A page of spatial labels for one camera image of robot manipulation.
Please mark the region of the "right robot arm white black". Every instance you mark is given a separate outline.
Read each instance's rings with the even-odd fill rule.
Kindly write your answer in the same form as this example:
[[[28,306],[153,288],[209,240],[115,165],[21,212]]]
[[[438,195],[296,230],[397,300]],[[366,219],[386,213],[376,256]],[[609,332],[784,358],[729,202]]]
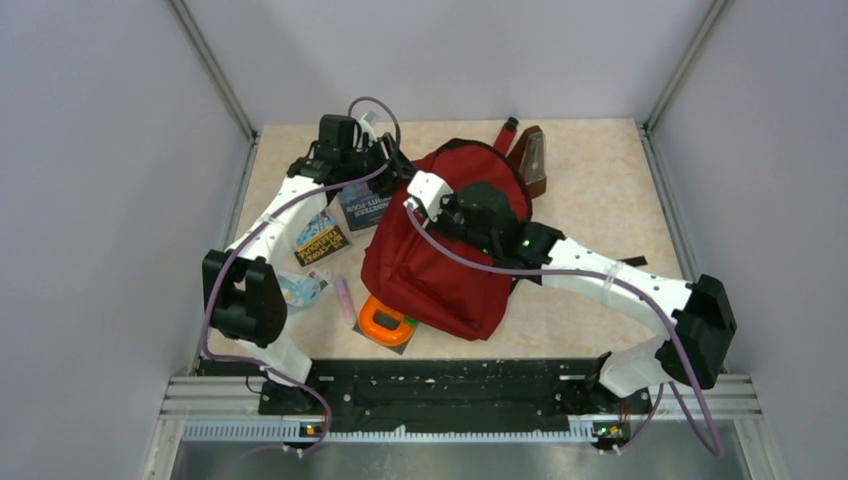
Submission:
[[[557,229],[518,219],[505,194],[486,182],[466,191],[469,199],[433,174],[407,189],[407,209],[420,208],[425,218],[419,235],[441,256],[468,270],[583,295],[653,331],[650,339],[599,358],[586,385],[594,409],[612,412],[627,396],[669,382],[697,394],[716,385],[737,330],[720,280],[640,270]]]

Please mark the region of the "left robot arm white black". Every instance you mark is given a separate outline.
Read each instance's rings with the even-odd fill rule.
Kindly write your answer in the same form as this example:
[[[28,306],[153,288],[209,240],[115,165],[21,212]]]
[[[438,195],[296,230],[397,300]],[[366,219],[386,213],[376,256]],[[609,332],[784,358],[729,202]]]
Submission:
[[[377,135],[363,120],[324,115],[317,139],[287,167],[272,202],[229,247],[203,258],[203,330],[215,329],[245,348],[243,361],[284,385],[283,401],[297,413],[317,407],[321,388],[308,378],[311,359],[284,330],[288,305],[274,265],[337,191],[400,179],[409,164],[400,140],[399,128]]]

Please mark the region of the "colourful illustrated children's book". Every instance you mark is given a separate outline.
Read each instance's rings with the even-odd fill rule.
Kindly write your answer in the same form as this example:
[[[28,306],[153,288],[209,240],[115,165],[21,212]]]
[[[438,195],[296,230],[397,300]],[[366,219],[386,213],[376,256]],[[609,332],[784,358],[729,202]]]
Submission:
[[[313,216],[295,241],[293,254],[300,267],[316,265],[351,246],[336,218],[328,209]]]

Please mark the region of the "red backpack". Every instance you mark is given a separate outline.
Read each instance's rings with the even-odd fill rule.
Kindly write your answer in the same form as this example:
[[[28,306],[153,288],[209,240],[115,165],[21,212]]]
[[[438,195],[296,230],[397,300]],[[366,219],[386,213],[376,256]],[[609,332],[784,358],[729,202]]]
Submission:
[[[507,154],[521,133],[508,121],[494,144],[454,138],[416,166],[444,179],[455,193],[486,181],[504,192],[523,224],[506,259],[437,232],[437,222],[420,234],[403,204],[406,191],[392,197],[372,242],[365,250],[361,278],[368,291],[386,306],[448,334],[469,341],[486,340],[505,316],[516,281],[511,269],[524,268],[518,256],[520,236],[551,240],[532,221],[533,199]]]

